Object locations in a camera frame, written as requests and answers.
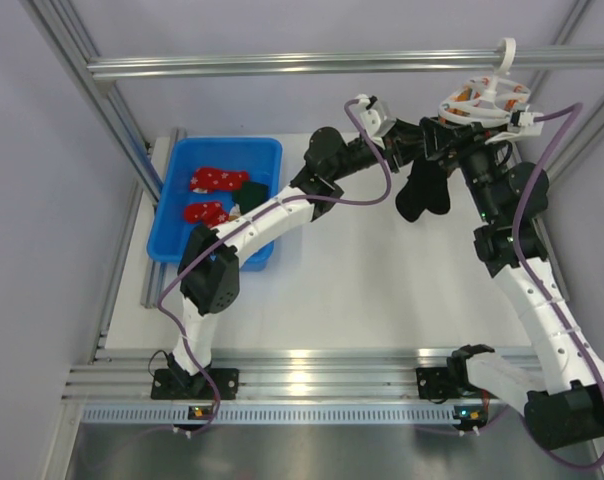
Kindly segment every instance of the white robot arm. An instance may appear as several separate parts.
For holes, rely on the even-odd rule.
[[[496,82],[486,83],[495,88]],[[545,174],[535,183],[519,238],[529,265],[551,288],[551,300],[542,295],[513,250],[515,207],[534,165],[523,162],[510,167],[498,160],[497,151],[507,141],[539,134],[539,124],[534,121],[539,114],[528,111],[525,87],[514,89],[517,95],[500,97],[491,92],[492,107],[486,126],[478,118],[478,105],[483,100],[479,85],[485,85],[482,79],[465,84],[441,106],[440,119],[423,118],[419,126],[391,117],[375,97],[360,96],[356,105],[370,140],[386,161],[385,168],[397,172],[414,163],[406,191],[396,199],[400,213],[409,221],[416,220],[424,210],[446,213],[446,178],[452,169],[462,170],[480,218],[486,223],[474,232],[478,258],[511,301],[542,367],[542,376],[535,375],[512,366],[489,347],[467,346],[449,358],[449,380],[460,391],[486,390],[513,407],[525,417],[534,438],[546,449],[603,436],[603,399],[594,374],[604,382],[604,362],[588,345],[556,288],[546,250],[532,224],[532,219],[547,207]],[[500,98],[511,102],[510,107],[496,108]],[[442,118],[449,123],[441,122]],[[283,233],[327,213],[334,204],[331,199],[338,199],[343,193],[336,180],[376,162],[362,137],[347,144],[337,130],[324,127],[310,139],[305,167],[276,197],[214,230],[204,226],[193,230],[180,272],[191,267],[206,248],[243,226],[241,232],[224,241],[182,280],[186,337],[201,365],[211,363],[217,314],[237,297],[239,269],[246,259]],[[435,205],[436,200],[442,199],[431,197],[442,191],[442,182],[446,201]],[[558,318],[553,304],[564,312],[569,329]],[[597,372],[589,368],[570,333],[575,333],[589,350]],[[203,384],[201,374],[189,359],[182,338],[170,357],[173,376],[180,379],[187,395],[197,395]]]

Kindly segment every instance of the purple cable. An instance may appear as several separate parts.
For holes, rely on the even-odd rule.
[[[577,336],[577,334],[572,331],[571,323],[564,315],[564,312],[560,309],[560,307],[555,302],[553,302],[553,295],[547,290],[547,288],[544,286],[544,283],[542,282],[542,280],[540,280],[540,278],[538,278],[538,276],[535,274],[535,272],[533,271],[533,269],[527,262],[526,258],[524,257],[524,254],[522,253],[522,246],[520,245],[520,225],[522,224],[522,218],[524,217],[524,209],[526,207],[527,202],[529,201],[529,197],[531,196],[533,187],[535,186],[535,183],[536,183],[538,177],[540,176],[542,169],[544,168],[546,163],[551,158],[553,151],[557,148],[558,144],[562,140],[562,137],[564,137],[567,130],[571,127],[571,125],[573,124],[573,122],[575,121],[576,117],[578,116],[578,114],[580,113],[581,110],[582,110],[582,104],[576,103],[574,105],[571,105],[568,108],[565,108],[564,110],[560,110],[559,112],[555,112],[550,115],[545,115],[542,117],[537,117],[535,119],[536,122],[544,122],[547,120],[553,120],[555,118],[569,115],[569,117],[564,121],[562,126],[559,128],[559,130],[553,136],[553,139],[551,139],[551,142],[549,142],[549,145],[546,147],[546,149],[542,153],[540,160],[538,161],[537,165],[533,169],[533,172],[531,173],[531,176],[530,176],[529,180],[527,181],[526,186],[524,187],[524,190],[522,192],[522,197],[520,198],[517,209],[515,211],[515,217],[513,219],[512,237],[514,240],[515,254],[518,257],[520,264],[522,265],[524,270],[529,274],[529,276],[531,277],[531,280],[533,280],[533,283],[535,283],[536,287],[540,290],[540,292],[542,293],[544,298],[550,303],[551,308],[553,308],[553,311],[560,319],[560,322],[562,323],[564,328],[567,330],[569,337],[571,338],[571,340],[573,340],[573,343],[575,343],[575,346],[577,347],[578,351],[584,358],[584,361],[588,365],[589,370],[591,370],[591,373],[593,374],[593,378],[595,379],[595,382],[598,386],[598,390],[599,390],[600,394],[602,395],[602,401],[604,403],[604,382],[602,381],[602,377],[601,377],[600,373],[598,372],[597,366],[595,365],[595,362],[593,361],[591,354],[585,348],[585,346],[582,344],[582,342],[580,341],[580,338]],[[560,464],[564,465],[565,467],[569,467],[573,470],[590,471],[590,470],[595,470],[597,468],[600,468],[602,465],[604,465],[604,451],[602,452],[602,455],[600,456],[600,458],[598,458],[594,463],[592,463],[590,465],[576,465],[574,463],[564,460],[563,458],[558,457],[557,455],[555,455],[547,450],[544,450],[544,449],[542,449],[542,450],[553,460],[555,460],[555,461],[559,462]]]

